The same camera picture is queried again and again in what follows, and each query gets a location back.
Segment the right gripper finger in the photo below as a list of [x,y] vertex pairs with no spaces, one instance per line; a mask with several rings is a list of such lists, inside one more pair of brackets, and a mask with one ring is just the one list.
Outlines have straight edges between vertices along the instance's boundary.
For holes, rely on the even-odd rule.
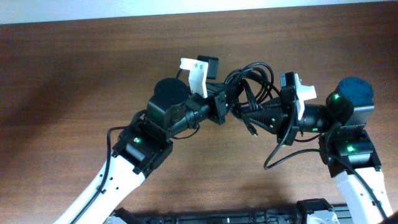
[[279,97],[273,98],[269,101],[261,103],[258,108],[259,110],[279,110],[282,108],[281,100]]
[[243,113],[242,119],[259,126],[271,134],[277,134],[282,126],[284,114],[280,108],[271,108]]

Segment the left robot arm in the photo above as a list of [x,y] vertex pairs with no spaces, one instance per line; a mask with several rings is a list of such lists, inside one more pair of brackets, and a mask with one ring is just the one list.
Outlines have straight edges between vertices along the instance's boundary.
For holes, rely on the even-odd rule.
[[172,139],[197,129],[209,119],[223,124],[242,93],[238,84],[207,83],[208,96],[192,93],[177,78],[165,78],[154,88],[147,108],[127,126],[119,126],[116,144],[107,139],[106,162],[57,223],[103,223],[112,211],[171,154]]

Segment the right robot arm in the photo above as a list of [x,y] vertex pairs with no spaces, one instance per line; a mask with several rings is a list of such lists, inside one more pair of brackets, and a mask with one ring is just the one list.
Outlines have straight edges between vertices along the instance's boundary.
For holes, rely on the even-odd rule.
[[313,133],[315,149],[343,194],[354,223],[382,223],[393,214],[385,192],[381,161],[365,130],[374,112],[373,88],[357,77],[344,78],[324,105],[309,104],[314,86],[296,73],[280,76],[281,90],[265,103],[250,101],[240,112],[249,126],[277,136],[278,148],[291,146],[298,133]]

